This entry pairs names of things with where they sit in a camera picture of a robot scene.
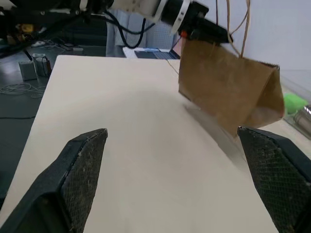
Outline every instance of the paper bag handle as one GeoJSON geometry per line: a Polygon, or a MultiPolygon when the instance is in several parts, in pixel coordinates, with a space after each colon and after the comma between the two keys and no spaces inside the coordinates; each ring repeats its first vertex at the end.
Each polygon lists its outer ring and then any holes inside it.
{"type": "MultiPolygon", "coordinates": [[[[243,57],[245,43],[246,43],[246,39],[247,39],[248,28],[249,28],[249,22],[250,22],[250,0],[246,0],[247,10],[246,10],[246,14],[244,16],[244,19],[239,24],[239,26],[231,33],[231,34],[235,33],[246,20],[245,33],[244,33],[244,39],[243,39],[243,45],[242,45],[241,53],[234,46],[233,41],[231,40],[231,37],[230,37],[230,0],[226,0],[226,2],[227,2],[227,35],[228,35],[228,40],[229,40],[230,45],[234,49],[234,51],[239,55],[239,57],[243,57]]],[[[216,24],[218,25],[218,0],[216,0],[216,24]]]]}

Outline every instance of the green object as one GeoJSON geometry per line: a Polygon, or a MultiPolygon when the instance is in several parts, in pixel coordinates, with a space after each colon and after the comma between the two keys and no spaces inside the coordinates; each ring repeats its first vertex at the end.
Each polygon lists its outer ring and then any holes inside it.
{"type": "Polygon", "coordinates": [[[308,104],[306,100],[300,98],[298,95],[287,93],[284,96],[284,104],[287,114],[294,114],[308,104]]]}

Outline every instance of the table surface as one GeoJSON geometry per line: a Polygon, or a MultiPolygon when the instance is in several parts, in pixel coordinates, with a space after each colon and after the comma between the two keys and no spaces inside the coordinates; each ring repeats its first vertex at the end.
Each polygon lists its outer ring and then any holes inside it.
{"type": "MultiPolygon", "coordinates": [[[[178,94],[178,61],[58,56],[0,225],[75,136],[108,129],[85,233],[276,233],[239,142],[178,94]]],[[[265,129],[310,143],[285,122],[265,129]]]]}

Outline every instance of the gray floor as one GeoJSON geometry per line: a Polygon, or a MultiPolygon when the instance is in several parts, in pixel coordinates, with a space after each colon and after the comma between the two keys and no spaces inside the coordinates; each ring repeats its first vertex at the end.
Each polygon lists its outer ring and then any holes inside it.
{"type": "MultiPolygon", "coordinates": [[[[30,48],[28,52],[45,53],[53,67],[59,53],[71,55],[72,52],[62,52],[62,49],[51,50],[30,48]]],[[[104,56],[105,47],[84,48],[84,55],[104,56]]],[[[24,53],[18,53],[0,60],[0,87],[9,84],[21,83],[21,73],[18,61],[27,61],[24,53]]],[[[41,77],[38,80],[28,81],[35,87],[46,85],[48,79],[41,77]]],[[[1,119],[1,117],[31,117],[35,116],[41,98],[32,98],[31,93],[22,95],[4,95],[0,93],[0,208],[1,199],[5,197],[13,179],[20,156],[23,152],[34,119],[1,119]]]]}

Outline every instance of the brown paper bag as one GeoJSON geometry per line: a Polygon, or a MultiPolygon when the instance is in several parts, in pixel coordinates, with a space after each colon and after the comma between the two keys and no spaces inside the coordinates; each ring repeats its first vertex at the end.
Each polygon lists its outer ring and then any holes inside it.
{"type": "Polygon", "coordinates": [[[239,126],[262,127],[284,114],[278,66],[236,57],[203,41],[186,41],[179,92],[233,136],[239,126]]]}

